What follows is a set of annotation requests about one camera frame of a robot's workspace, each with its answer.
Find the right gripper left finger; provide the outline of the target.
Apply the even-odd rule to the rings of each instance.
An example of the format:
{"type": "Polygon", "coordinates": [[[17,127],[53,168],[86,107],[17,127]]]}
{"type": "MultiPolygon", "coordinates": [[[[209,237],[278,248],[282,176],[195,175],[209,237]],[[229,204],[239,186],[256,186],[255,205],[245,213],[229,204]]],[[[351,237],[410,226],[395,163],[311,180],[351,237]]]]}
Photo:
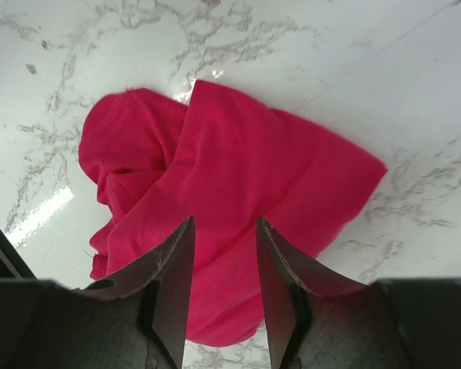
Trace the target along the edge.
{"type": "Polygon", "coordinates": [[[195,224],[83,289],[0,278],[0,368],[179,368],[195,224]]]}

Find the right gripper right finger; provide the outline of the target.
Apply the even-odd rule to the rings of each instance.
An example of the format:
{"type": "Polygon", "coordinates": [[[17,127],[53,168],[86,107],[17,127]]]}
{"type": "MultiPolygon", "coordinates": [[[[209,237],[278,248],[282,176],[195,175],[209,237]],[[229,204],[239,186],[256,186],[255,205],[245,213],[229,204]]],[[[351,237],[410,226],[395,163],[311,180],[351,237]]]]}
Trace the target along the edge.
{"type": "Polygon", "coordinates": [[[257,223],[274,368],[461,368],[461,278],[361,284],[257,223]]]}

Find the pink red t shirt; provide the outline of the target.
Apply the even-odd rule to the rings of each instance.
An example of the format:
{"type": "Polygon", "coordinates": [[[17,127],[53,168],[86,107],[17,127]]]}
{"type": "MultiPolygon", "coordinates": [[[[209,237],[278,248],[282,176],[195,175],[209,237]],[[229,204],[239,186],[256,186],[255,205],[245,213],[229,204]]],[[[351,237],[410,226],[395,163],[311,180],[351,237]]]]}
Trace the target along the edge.
{"type": "Polygon", "coordinates": [[[338,134],[198,81],[187,105],[139,88],[104,96],[78,149],[111,220],[91,238],[102,279],[196,223],[187,338],[225,347],[264,318],[257,221],[316,257],[363,209],[385,164],[338,134]]]}

